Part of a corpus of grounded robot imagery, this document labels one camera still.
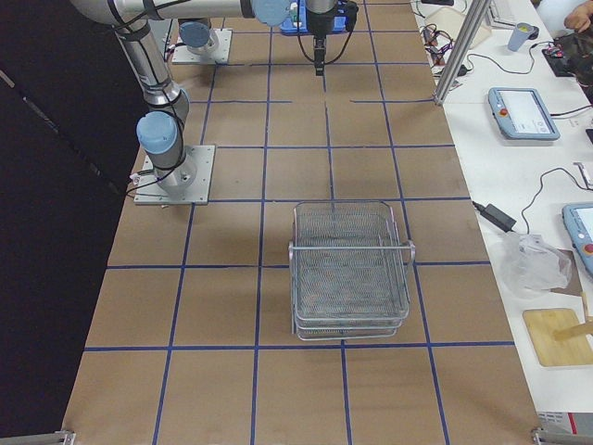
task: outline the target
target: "metal basket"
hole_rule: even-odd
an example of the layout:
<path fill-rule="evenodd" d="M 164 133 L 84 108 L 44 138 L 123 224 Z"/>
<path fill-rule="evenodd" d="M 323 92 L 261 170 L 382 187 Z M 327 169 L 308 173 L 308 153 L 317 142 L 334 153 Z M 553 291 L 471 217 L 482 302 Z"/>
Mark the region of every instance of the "metal basket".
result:
<path fill-rule="evenodd" d="M 295 207 L 289 246 L 293 332 L 301 339 L 388 337 L 408 316 L 410 295 L 393 211 L 379 201 L 316 201 Z"/>

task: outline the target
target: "grid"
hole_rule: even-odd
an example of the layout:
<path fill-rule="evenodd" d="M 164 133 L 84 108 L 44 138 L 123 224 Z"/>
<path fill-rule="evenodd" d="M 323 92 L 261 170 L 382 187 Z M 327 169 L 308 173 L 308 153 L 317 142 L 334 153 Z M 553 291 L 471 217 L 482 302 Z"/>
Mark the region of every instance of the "grid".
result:
<path fill-rule="evenodd" d="M 65 419 L 82 443 L 531 443 L 535 412 L 410 4 L 361 2 L 359 17 L 323 79 L 294 37 L 237 19 L 220 23 L 228 67 L 172 68 L 192 97 L 186 142 L 217 144 L 221 168 L 205 208 L 126 203 Z M 383 200 L 417 245 L 414 314 L 393 338 L 287 336 L 292 208 L 327 198 Z M 150 311 L 161 303 L 143 295 L 170 304 Z"/>

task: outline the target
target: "black curtain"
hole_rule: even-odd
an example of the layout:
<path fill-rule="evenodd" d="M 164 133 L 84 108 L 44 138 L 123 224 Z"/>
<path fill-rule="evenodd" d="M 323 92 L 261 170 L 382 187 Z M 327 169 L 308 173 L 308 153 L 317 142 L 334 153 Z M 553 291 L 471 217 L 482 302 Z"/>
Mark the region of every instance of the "black curtain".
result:
<path fill-rule="evenodd" d="M 2 438 L 61 428 L 146 109 L 115 36 L 68 0 L 3 0 L 0 42 Z"/>

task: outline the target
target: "blue cup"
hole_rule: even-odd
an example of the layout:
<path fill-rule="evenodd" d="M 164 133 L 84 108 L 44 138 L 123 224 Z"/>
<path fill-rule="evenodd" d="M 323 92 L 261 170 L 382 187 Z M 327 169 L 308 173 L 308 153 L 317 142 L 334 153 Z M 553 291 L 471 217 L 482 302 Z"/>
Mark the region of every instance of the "blue cup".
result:
<path fill-rule="evenodd" d="M 529 23 L 517 23 L 512 30 L 507 48 L 517 51 L 522 44 L 534 33 L 535 28 Z"/>

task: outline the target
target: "clear plastic bag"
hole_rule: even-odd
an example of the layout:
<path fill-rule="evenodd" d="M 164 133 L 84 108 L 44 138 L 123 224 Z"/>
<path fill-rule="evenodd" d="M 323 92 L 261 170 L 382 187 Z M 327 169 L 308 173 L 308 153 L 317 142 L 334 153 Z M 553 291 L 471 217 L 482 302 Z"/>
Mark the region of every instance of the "clear plastic bag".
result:
<path fill-rule="evenodd" d="M 570 283 L 570 258 L 545 243 L 541 235 L 509 232 L 504 245 L 507 259 L 502 272 L 511 286 L 549 290 L 555 287 L 566 288 Z"/>

